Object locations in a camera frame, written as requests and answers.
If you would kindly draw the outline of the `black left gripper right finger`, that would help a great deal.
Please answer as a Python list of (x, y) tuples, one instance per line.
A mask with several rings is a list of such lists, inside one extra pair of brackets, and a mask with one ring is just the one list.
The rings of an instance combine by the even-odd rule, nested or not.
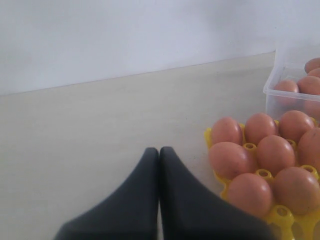
[(175, 150), (159, 153), (159, 202), (166, 240), (273, 240), (262, 220), (235, 208), (206, 188)]

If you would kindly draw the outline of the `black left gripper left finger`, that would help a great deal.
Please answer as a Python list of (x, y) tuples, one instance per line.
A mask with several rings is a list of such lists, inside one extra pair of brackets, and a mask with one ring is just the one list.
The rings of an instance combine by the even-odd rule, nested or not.
[(145, 149), (128, 178), (101, 203), (64, 223), (56, 240), (156, 240), (159, 152)]

